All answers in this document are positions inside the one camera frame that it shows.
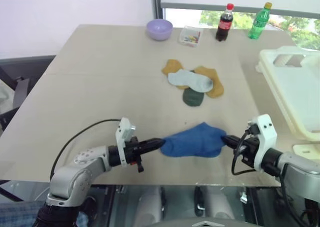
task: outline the red label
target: red label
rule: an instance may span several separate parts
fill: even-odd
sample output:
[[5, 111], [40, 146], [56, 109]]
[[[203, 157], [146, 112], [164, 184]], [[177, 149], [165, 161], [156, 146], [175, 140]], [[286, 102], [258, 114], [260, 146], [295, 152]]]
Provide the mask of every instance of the red label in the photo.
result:
[[231, 27], [231, 24], [232, 24], [232, 22], [224, 22], [224, 21], [220, 20], [219, 28], [223, 29], [223, 30], [229, 30]]

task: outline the window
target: window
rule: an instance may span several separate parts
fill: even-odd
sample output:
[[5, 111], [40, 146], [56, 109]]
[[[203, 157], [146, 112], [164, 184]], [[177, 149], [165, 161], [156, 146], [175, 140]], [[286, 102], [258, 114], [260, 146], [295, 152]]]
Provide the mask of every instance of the window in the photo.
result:
[[[165, 19], [174, 27], [193, 26], [217, 28], [222, 11], [196, 9], [165, 9]], [[255, 13], [233, 13], [232, 28], [250, 29]], [[266, 30], [286, 31], [301, 48], [320, 50], [320, 19], [271, 14]]]

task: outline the coca-cola bottle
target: coca-cola bottle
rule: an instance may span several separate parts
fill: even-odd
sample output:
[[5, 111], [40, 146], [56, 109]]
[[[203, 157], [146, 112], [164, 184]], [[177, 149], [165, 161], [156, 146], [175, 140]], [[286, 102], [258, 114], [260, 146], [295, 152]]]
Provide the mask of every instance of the coca-cola bottle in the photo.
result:
[[225, 41], [227, 39], [232, 21], [234, 20], [234, 16], [232, 14], [233, 9], [234, 9], [234, 4], [228, 3], [226, 6], [226, 10], [223, 12], [223, 14], [220, 17], [220, 23], [215, 35], [216, 40]]

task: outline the white container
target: white container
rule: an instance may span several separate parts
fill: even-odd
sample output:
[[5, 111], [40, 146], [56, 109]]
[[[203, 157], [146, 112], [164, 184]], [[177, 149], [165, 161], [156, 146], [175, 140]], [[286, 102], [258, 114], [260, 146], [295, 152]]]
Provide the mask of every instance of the white container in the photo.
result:
[[203, 31], [203, 28], [185, 26], [181, 30], [179, 42], [183, 45], [187, 45], [190, 47], [197, 47], [200, 42]]
[[[303, 59], [300, 66], [288, 64], [294, 56]], [[291, 132], [298, 139], [320, 141], [320, 51], [283, 46], [262, 50], [259, 58], [257, 68]]]

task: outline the yellow sock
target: yellow sock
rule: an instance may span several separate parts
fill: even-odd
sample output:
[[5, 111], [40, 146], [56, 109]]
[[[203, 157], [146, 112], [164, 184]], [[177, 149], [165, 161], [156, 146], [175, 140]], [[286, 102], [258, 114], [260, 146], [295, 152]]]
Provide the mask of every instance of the yellow sock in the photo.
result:
[[196, 74], [207, 76], [213, 81], [213, 88], [206, 93], [207, 96], [209, 96], [210, 98], [217, 98], [224, 94], [225, 89], [220, 82], [217, 71], [214, 68], [199, 66], [194, 70], [194, 72]]
[[[168, 59], [166, 66], [162, 69], [162, 73], [164, 73], [165, 76], [168, 77], [169, 73], [176, 73], [180, 69], [183, 69], [183, 66], [181, 65], [181, 63], [178, 60]], [[180, 90], [185, 90], [185, 89], [189, 88], [189, 86], [179, 85], [179, 86], [177, 86], [177, 88]]]

